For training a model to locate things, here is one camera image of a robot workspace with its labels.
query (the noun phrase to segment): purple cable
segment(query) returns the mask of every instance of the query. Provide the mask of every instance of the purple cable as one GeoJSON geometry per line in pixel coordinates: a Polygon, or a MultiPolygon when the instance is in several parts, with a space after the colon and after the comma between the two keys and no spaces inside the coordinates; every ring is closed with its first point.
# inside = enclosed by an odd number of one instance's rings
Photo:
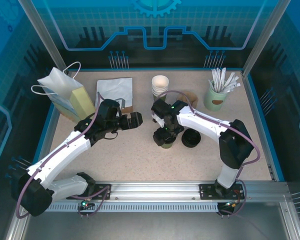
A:
{"type": "Polygon", "coordinates": [[[202,115],[196,113],[196,111],[194,110],[194,108],[191,106],[191,103],[190,103],[189,98],[188,98],[187,95],[184,94],[183,92],[181,92],[181,91],[175,91],[175,90],[168,90],[168,91],[165,91],[165,92],[161,93],[159,96],[157,96],[157,98],[156,98],[154,101],[157,101],[162,95],[167,94],[167,93],[177,93],[177,94],[181,94],[181,95],[185,96],[185,99],[186,99],[186,101],[188,102],[188,105],[189,105],[189,108],[191,109],[191,112],[193,112],[196,116],[198,116],[198,117],[201,118],[201,119],[207,120],[207,121],[209,121],[209,122],[211,122],[211,123],[220,125],[220,126],[222,126],[222,127],[225,127],[225,128],[227,128],[227,129],[229,129],[229,130],[235,132],[236,134],[240,135],[240,136],[243,137],[245,140],[247,140],[248,143],[250,143],[250,144],[254,147],[254,149],[256,150],[256,153],[257,153],[256,158],[255,158],[254,160],[245,162],[245,163],[243,163],[243,164],[241,165],[241,167],[240,167],[240,169],[239,169],[239,171],[238,171],[238,174],[237,174],[236,177],[235,177],[236,179],[237,179],[237,178],[239,177],[239,175],[241,174],[241,172],[242,172],[242,170],[243,170],[243,167],[244,167],[245,165],[253,164],[253,163],[257,162],[257,161],[260,159],[260,156],[261,156],[260,150],[259,150],[258,146],[257,146],[257,145],[256,145],[249,137],[247,137],[247,136],[244,135],[242,132],[238,131],[237,129],[235,129],[235,128],[231,127],[231,126],[228,126],[228,125],[226,125],[226,124],[220,123],[219,121],[212,120],[212,119],[210,119],[210,118],[208,118],[208,117],[205,117],[205,116],[202,116],[202,115]]]}
{"type": "Polygon", "coordinates": [[[67,142],[67,145],[64,144],[62,145],[61,147],[59,147],[56,151],[54,151],[49,157],[47,157],[46,160],[43,161],[43,163],[41,163],[41,165],[35,170],[35,172],[32,174],[32,176],[29,178],[29,180],[25,183],[25,185],[23,186],[22,190],[21,190],[21,193],[19,195],[19,198],[18,198],[18,201],[16,202],[16,210],[15,210],[15,215],[18,219],[23,219],[25,217],[27,217],[29,215],[29,212],[27,212],[26,214],[24,215],[20,215],[20,206],[21,206],[21,201],[22,201],[22,198],[24,197],[24,194],[29,186],[29,184],[31,183],[31,181],[35,178],[35,176],[41,171],[40,169],[42,169],[46,164],[47,162],[49,162],[49,160],[54,157],[57,153],[59,153],[62,149],[64,149],[65,147],[69,146],[70,144],[72,144],[74,141],[78,140],[80,137],[82,137],[87,131],[89,131],[89,129],[92,127],[92,125],[94,124],[96,118],[97,118],[97,114],[98,114],[98,111],[99,111],[99,103],[100,103],[100,98],[101,98],[101,95],[100,93],[97,94],[98,95],[98,98],[97,98],[97,107],[95,109],[95,113],[94,113],[94,116],[90,122],[90,124],[86,127],[86,129],[80,133],[78,136],[76,136],[74,139],[70,140],[67,142]]]}
{"type": "MultiPolygon", "coordinates": [[[[107,193],[108,193],[108,189],[109,189],[109,186],[106,186],[105,188],[101,189],[100,191],[98,191],[97,193],[95,193],[95,194],[93,194],[93,195],[91,195],[91,196],[76,196],[76,195],[73,195],[73,196],[71,196],[71,197],[72,197],[72,198],[75,198],[75,199],[83,199],[83,200],[85,200],[85,199],[91,199],[91,198],[93,198],[93,197],[95,197],[95,196],[101,194],[103,191],[106,190],[106,192],[105,192],[105,194],[104,194],[104,196],[103,196],[103,198],[102,198],[102,200],[101,200],[99,206],[96,208],[96,210],[95,210],[94,212],[92,212],[91,214],[87,214],[87,215],[86,215],[86,217],[88,218],[89,216],[95,215],[95,214],[100,210],[102,204],[104,203],[104,201],[105,201],[105,199],[106,199],[106,196],[107,196],[107,193]]],[[[79,208],[78,208],[78,214],[80,214],[81,217],[84,216],[83,214],[81,214],[79,208]]]]}

